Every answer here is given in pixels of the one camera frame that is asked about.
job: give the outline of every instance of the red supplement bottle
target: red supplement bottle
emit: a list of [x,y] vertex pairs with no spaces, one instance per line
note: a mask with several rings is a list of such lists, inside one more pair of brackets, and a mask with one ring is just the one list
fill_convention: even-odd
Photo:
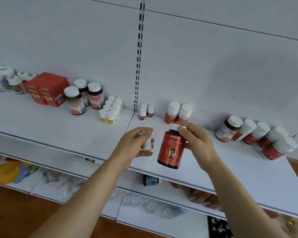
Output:
[[186,143],[179,132],[179,124],[169,124],[169,131],[163,136],[159,156],[157,162],[172,169],[178,169]]

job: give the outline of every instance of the person's left hand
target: person's left hand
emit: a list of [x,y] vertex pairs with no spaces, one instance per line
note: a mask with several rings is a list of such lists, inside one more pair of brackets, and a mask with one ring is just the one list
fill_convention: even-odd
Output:
[[140,149],[142,144],[150,138],[152,131],[153,129],[149,127],[138,127],[125,133],[112,152],[110,159],[118,162],[123,170],[126,170],[135,157],[151,156],[151,151],[142,151]]

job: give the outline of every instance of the wooden floor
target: wooden floor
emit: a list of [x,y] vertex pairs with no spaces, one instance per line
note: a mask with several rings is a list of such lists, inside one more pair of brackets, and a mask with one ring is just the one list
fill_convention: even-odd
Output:
[[[290,164],[298,176],[298,164],[292,162]],[[58,203],[0,186],[0,238],[30,236],[60,206]],[[163,236],[100,218],[91,237],[162,238]]]

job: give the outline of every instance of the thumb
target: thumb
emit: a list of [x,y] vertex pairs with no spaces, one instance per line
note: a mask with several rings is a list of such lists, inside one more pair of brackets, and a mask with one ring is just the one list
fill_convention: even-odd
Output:
[[183,126],[178,127],[179,134],[185,138],[189,143],[192,143],[197,139],[189,130],[184,128]]
[[139,140],[139,142],[141,144],[143,144],[144,142],[146,142],[151,137],[151,134],[152,134],[152,130],[147,130],[147,131],[143,132],[143,134],[140,135],[137,138],[137,140]]

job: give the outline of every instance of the yellow plastic object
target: yellow plastic object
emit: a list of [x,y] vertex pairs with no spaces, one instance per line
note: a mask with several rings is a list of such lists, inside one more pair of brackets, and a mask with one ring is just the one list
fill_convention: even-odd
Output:
[[21,161],[8,161],[0,165],[0,184],[10,184],[19,176]]
[[28,162],[22,162],[22,164],[25,166],[25,167],[29,167],[31,164],[30,163],[28,163]]

